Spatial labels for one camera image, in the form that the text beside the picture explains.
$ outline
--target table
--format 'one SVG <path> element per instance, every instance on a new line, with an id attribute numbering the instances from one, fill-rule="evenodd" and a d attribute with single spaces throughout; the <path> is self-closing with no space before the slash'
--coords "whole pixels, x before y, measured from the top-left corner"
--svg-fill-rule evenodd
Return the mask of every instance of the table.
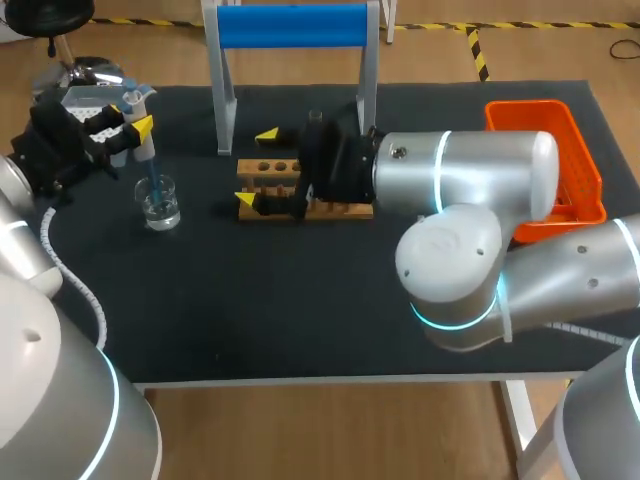
<path id="1" fill-rule="evenodd" d="M 131 381 L 158 387 L 566 378 L 617 348 L 547 328 L 468 354 L 429 343 L 393 263 L 413 218 L 376 211 L 372 221 L 238 222 L 236 158 L 295 156 L 260 150 L 254 136 L 298 128 L 310 109 L 342 108 L 355 96 L 352 87 L 238 87 L 234 157 L 216 156 L 208 87 L 158 91 L 148 109 L 162 171 L 176 181 L 180 225 L 161 234 L 144 228 L 133 201 L 143 172 L 130 165 L 119 182 L 101 175 L 78 186 L 76 202 L 51 227 L 58 255 L 101 300 L 106 353 Z M 600 170 L 609 217 L 640 211 L 638 186 L 586 82 L 380 85 L 377 123 L 385 131 L 482 130 L 489 101 L 531 98 L 569 105 Z M 65 286 L 56 301 L 95 338 L 93 315 L 77 292 Z M 640 334 L 637 312 L 585 324 L 625 338 Z M 514 427 L 532 435 L 524 382 L 504 389 Z"/>

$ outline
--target black chair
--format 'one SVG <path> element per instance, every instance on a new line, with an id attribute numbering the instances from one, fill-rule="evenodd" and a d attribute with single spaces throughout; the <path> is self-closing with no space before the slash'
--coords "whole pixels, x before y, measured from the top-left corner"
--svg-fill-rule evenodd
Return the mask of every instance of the black chair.
<path id="1" fill-rule="evenodd" d="M 65 34 L 86 24 L 93 0 L 7 0 L 5 20 L 15 32 L 49 39 L 49 56 L 59 62 L 33 82 L 34 96 L 51 87 L 120 85 L 122 69 L 101 57 L 74 57 Z"/>

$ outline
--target white table leg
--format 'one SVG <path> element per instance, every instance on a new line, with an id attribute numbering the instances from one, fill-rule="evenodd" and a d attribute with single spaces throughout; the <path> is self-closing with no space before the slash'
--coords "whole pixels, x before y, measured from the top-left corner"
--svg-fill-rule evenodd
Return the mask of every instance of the white table leg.
<path id="1" fill-rule="evenodd" d="M 553 434 L 555 413 L 554 409 L 518 458 L 520 480 L 541 480 L 557 461 L 558 452 Z"/>
<path id="2" fill-rule="evenodd" d="M 500 382 L 502 398 L 507 410 L 509 427 L 516 454 L 520 455 L 536 434 L 536 421 L 529 402 L 529 394 L 524 380 Z"/>
<path id="3" fill-rule="evenodd" d="M 389 0 L 380 0 L 382 5 L 382 13 L 384 15 L 384 24 L 389 27 Z"/>
<path id="4" fill-rule="evenodd" d="M 398 6 L 398 0 L 390 0 L 390 2 L 389 18 L 387 19 L 387 43 L 389 44 L 393 43 L 393 34 L 396 30 L 396 7 Z"/>

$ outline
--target black cable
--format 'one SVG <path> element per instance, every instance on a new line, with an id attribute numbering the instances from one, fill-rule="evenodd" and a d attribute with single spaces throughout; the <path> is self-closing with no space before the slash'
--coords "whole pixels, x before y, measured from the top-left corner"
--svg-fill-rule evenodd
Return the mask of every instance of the black cable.
<path id="1" fill-rule="evenodd" d="M 640 54 L 632 57 L 621 57 L 620 55 L 616 55 L 615 53 L 613 53 L 613 49 L 616 47 L 616 45 L 619 45 L 621 43 L 630 43 L 638 47 L 638 49 L 640 49 L 640 43 L 636 42 L 635 40 L 631 40 L 630 38 L 625 38 L 623 40 L 618 40 L 617 42 L 613 42 L 613 45 L 611 45 L 611 48 L 609 48 L 609 55 L 611 55 L 616 60 L 634 60 L 636 58 L 640 58 Z"/>

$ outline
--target glass beaker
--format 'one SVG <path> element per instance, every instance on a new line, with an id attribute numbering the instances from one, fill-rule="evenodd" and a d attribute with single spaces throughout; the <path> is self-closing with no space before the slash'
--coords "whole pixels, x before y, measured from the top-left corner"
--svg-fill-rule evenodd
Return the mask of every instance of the glass beaker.
<path id="1" fill-rule="evenodd" d="M 136 183 L 134 195 L 142 205 L 147 225 L 153 230 L 170 230 L 180 222 L 176 185 L 171 177 L 160 175 L 155 190 L 152 189 L 151 180 L 145 177 Z"/>

